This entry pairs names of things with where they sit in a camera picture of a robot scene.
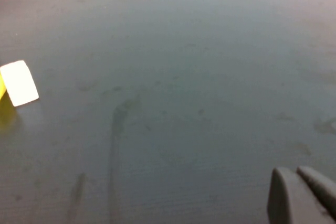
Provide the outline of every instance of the dark gray table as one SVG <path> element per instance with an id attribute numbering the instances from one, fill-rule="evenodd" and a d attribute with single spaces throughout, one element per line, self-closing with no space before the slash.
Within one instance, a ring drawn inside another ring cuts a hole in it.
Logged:
<path id="1" fill-rule="evenodd" d="M 18 59 L 0 223 L 267 223 L 273 167 L 336 179 L 336 0 L 0 0 Z"/>

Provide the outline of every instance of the yellow object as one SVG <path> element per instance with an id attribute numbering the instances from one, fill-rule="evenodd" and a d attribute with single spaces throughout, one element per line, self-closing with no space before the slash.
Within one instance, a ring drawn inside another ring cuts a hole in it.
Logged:
<path id="1" fill-rule="evenodd" d="M 0 74 L 0 99 L 2 98 L 2 96 L 4 95 L 5 92 L 6 92 L 6 86 L 5 86 L 4 80 L 2 79 L 2 76 Z"/>

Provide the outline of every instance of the white block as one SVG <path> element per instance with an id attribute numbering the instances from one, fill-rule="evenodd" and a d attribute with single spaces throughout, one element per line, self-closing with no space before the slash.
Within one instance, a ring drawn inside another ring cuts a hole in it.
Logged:
<path id="1" fill-rule="evenodd" d="M 32 74 L 23 60 L 0 67 L 0 73 L 13 106 L 17 107 L 39 98 Z"/>

